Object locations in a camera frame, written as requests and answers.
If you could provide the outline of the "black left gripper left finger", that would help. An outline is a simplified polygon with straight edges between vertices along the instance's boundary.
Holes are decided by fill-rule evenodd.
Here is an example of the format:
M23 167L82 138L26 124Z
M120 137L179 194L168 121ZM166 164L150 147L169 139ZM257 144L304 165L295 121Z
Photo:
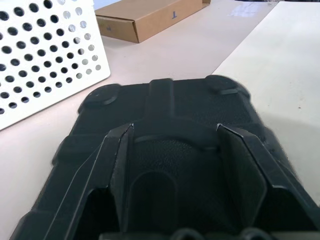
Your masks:
M100 137L88 153L57 157L41 196L43 240L127 240L126 181L134 125Z

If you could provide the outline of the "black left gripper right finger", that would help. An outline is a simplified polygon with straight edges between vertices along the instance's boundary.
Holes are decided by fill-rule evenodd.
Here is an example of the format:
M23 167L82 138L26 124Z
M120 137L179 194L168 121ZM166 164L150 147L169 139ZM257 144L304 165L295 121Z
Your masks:
M266 232L320 229L320 208L291 170L241 128L216 129L226 182L244 227Z

